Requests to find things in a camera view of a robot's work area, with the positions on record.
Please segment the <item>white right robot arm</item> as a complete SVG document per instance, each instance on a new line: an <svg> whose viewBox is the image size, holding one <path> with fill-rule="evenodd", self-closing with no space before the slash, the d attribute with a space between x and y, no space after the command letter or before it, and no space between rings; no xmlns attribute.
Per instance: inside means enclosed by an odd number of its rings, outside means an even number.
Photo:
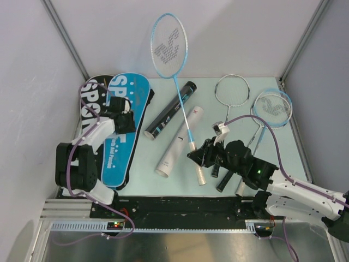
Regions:
<svg viewBox="0 0 349 262"><path fill-rule="evenodd" d="M214 164L242 177L257 193L252 200L253 215L287 217L319 226L333 237L348 242L348 195L321 188L284 175L281 168L254 157L240 140L226 146L205 140L201 148L187 154L197 165Z"/></svg>

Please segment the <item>blue sport racket cover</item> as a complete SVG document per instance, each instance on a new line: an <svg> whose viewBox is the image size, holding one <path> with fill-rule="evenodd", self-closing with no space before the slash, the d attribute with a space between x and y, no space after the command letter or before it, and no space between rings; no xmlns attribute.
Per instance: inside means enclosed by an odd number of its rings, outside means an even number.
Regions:
<svg viewBox="0 0 349 262"><path fill-rule="evenodd" d="M114 133L104 141L102 183L109 188L121 190L129 181L129 170L153 91L149 80L138 73L123 73L114 76L108 85L108 90L110 93L106 96L107 104L110 103L111 95L125 97L130 101L136 127L133 133Z"/></svg>

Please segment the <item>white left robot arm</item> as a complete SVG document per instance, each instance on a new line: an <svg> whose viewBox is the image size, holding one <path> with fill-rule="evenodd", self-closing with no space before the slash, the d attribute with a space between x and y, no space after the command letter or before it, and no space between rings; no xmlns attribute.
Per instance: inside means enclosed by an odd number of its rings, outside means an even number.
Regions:
<svg viewBox="0 0 349 262"><path fill-rule="evenodd" d="M136 131L130 100L111 97L106 110L96 114L97 119L78 138L60 143L56 148L55 183L68 190L72 197L85 197L102 204L102 212L117 217L121 205L114 200L113 189L98 178L95 153L105 139L112 135Z"/></svg>

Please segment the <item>white shuttlecock tube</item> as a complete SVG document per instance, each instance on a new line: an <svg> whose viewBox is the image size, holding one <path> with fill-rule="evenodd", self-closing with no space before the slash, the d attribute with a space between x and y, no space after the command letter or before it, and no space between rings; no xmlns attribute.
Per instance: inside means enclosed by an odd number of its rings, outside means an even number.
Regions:
<svg viewBox="0 0 349 262"><path fill-rule="evenodd" d="M204 110L199 106L193 107L193 109L189 112L187 120L191 131L194 131L196 129L203 114ZM188 143L189 141L186 131L186 124L183 123L177 134L174 136L171 144L167 148L155 171L159 175L168 178L173 167L177 163L180 155L182 154Z"/></svg>

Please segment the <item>blue racket white grip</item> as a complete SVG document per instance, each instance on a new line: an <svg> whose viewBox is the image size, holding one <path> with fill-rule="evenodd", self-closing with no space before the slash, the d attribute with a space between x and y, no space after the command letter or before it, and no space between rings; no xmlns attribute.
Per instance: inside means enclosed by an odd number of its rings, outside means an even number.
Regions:
<svg viewBox="0 0 349 262"><path fill-rule="evenodd" d="M289 96L281 90L272 88L263 91L255 99L254 104L251 107L251 114L264 119L269 124L272 130L279 129L285 126L289 122L292 113L293 106ZM256 138L256 135L261 130L261 134L253 151L254 155L257 149L259 148L265 131L268 128L260 120L257 120L255 118L253 118L253 120L255 123L259 125L259 127L253 135L253 137L250 139L247 147L249 147L252 144L252 142ZM236 194L242 197L245 187L246 185L241 179Z"/></svg>
<svg viewBox="0 0 349 262"><path fill-rule="evenodd" d="M158 75L163 79L174 80L186 124L189 149L193 151L196 149L196 142L188 124L177 81L177 75L185 66L187 56L188 40L183 24L174 14L162 14L152 28L151 57Z"/></svg>

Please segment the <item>black shuttlecock tube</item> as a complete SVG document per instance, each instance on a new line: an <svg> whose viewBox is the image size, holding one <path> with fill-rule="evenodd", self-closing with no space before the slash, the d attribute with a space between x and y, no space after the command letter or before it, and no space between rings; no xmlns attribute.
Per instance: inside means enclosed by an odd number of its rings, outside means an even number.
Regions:
<svg viewBox="0 0 349 262"><path fill-rule="evenodd" d="M192 81L188 81L180 90L182 102L185 104L196 90L196 84ZM164 110L155 118L155 120L146 128L144 131L145 136L151 140L155 140L180 108L181 104L179 98L178 96L175 96Z"/></svg>

